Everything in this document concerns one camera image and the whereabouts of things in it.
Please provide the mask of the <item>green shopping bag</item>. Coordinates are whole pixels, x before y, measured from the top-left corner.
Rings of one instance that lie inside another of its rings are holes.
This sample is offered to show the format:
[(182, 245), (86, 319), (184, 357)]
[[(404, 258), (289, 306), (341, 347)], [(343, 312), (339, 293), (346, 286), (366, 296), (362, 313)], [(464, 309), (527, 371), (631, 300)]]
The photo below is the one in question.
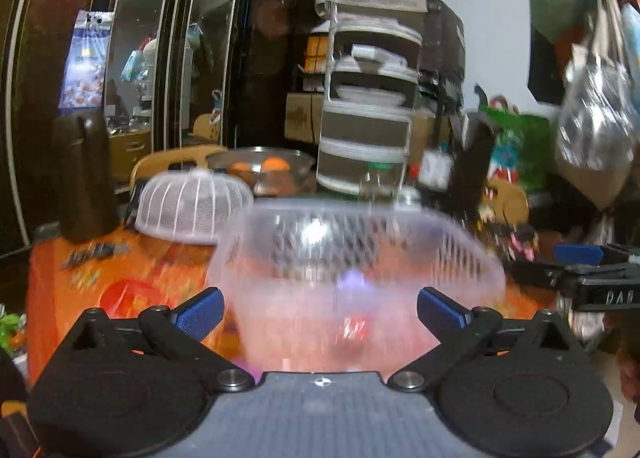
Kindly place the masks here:
[(517, 184), (528, 194), (543, 190), (551, 159), (549, 120), (489, 106), (480, 110), (500, 129), (490, 156), (488, 178)]

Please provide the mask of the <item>white mesh food cover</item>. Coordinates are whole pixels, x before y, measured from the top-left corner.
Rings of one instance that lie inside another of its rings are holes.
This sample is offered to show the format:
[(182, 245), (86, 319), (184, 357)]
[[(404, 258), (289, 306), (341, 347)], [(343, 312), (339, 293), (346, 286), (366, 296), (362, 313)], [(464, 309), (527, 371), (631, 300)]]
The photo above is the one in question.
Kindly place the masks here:
[(224, 226), (253, 202), (248, 185), (235, 176), (202, 168), (166, 171), (142, 187), (134, 228), (156, 239), (213, 246)]

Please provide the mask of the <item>hanging clear plastic bag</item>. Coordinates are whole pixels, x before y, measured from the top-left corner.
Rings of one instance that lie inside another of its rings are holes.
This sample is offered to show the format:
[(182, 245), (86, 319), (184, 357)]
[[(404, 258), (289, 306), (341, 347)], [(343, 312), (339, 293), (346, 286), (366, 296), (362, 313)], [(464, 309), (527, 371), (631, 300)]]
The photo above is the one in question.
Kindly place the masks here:
[(633, 86), (620, 6), (617, 0), (597, 0), (590, 33), (573, 50), (555, 159), (593, 171), (630, 166), (639, 129)]

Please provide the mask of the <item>dark wooden wardrobe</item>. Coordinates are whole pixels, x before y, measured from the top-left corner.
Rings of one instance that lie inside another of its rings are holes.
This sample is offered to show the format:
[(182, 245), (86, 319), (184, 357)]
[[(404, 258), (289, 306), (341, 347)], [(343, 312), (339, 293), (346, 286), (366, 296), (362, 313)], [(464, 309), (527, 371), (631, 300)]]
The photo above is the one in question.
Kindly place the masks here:
[(113, 181), (190, 145), (282, 146), (314, 0), (1, 0), (1, 252), (58, 218), (55, 119), (104, 115)]

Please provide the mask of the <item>steel bowl with oranges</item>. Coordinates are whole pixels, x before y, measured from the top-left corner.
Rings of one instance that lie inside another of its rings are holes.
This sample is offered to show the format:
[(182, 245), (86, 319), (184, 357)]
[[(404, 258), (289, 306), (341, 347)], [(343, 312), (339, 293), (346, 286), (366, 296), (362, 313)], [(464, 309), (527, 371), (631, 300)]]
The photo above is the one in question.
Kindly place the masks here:
[(288, 197), (311, 185), (314, 158), (299, 150), (247, 147), (206, 157), (210, 170), (244, 181), (256, 197)]

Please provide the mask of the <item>key bunch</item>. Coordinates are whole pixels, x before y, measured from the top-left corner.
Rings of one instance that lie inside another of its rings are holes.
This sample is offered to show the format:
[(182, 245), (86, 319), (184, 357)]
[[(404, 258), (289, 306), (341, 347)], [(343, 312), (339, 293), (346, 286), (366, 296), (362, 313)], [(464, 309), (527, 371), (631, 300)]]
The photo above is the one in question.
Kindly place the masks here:
[(73, 250), (63, 264), (63, 268), (75, 268), (89, 261), (103, 261), (129, 251), (128, 244), (89, 244), (85, 248)]

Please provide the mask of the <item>tiered dish rack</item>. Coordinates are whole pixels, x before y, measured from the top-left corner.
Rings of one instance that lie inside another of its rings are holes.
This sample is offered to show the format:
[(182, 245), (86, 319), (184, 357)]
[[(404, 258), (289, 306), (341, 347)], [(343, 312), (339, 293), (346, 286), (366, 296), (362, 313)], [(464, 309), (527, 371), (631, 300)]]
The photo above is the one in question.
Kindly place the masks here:
[(329, 0), (316, 180), (356, 196), (405, 176), (426, 0)]

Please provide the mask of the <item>clear plastic lattice basket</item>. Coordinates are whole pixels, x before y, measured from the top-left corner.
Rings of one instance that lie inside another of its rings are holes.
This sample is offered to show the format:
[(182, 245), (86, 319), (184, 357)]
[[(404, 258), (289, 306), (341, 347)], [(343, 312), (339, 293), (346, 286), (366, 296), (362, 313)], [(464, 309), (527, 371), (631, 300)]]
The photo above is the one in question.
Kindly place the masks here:
[(436, 344), (416, 312), (432, 287), (500, 304), (498, 260), (448, 216), (327, 199), (261, 199), (230, 220), (206, 274), (244, 363), (264, 371), (388, 376)]

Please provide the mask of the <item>purple-topped box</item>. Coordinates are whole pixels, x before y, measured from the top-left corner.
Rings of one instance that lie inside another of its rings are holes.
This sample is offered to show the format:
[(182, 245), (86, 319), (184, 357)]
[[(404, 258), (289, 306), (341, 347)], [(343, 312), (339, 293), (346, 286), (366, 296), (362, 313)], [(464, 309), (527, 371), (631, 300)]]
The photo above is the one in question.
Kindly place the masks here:
[(350, 268), (337, 279), (335, 291), (340, 296), (361, 296), (372, 291), (363, 272), (358, 268)]

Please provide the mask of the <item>red item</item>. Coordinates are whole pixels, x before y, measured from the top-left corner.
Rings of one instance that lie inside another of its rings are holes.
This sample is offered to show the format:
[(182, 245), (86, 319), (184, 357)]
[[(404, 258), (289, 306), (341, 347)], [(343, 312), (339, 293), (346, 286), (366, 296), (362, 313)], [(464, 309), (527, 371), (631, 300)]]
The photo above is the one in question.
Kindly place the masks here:
[(335, 348), (341, 354), (358, 354), (370, 339), (371, 319), (367, 316), (344, 317), (337, 325)]

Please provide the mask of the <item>brown thermos flask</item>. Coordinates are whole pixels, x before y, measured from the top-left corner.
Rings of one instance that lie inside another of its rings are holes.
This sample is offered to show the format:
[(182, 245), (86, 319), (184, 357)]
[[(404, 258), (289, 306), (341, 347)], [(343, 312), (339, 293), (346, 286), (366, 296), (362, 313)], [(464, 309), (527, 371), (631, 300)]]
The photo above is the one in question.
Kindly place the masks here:
[(58, 222), (63, 237), (83, 244), (119, 226), (104, 115), (78, 109), (55, 119), (53, 146), (58, 156)]

